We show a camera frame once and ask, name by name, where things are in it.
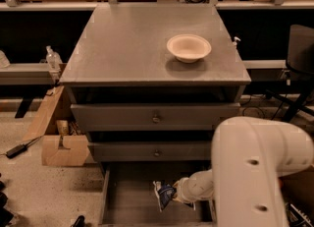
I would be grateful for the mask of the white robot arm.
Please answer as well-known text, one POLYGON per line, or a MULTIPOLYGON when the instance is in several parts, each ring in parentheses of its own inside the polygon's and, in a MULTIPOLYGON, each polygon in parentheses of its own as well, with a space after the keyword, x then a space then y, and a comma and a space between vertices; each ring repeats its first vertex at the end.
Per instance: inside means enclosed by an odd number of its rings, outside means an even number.
POLYGON ((215 130, 211 164, 176 182, 175 200, 212 200, 215 227, 288 227, 279 178, 307 169, 313 141, 281 121, 233 117, 215 130))

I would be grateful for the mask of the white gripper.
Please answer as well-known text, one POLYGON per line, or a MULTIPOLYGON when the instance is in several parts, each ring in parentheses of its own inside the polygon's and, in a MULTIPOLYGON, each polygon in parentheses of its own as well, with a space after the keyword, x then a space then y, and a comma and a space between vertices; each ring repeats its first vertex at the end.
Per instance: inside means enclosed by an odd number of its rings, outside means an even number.
POLYGON ((213 198, 213 174, 199 171, 190 177, 183 177, 174 184, 176 193, 173 200, 181 203, 210 200, 213 198))

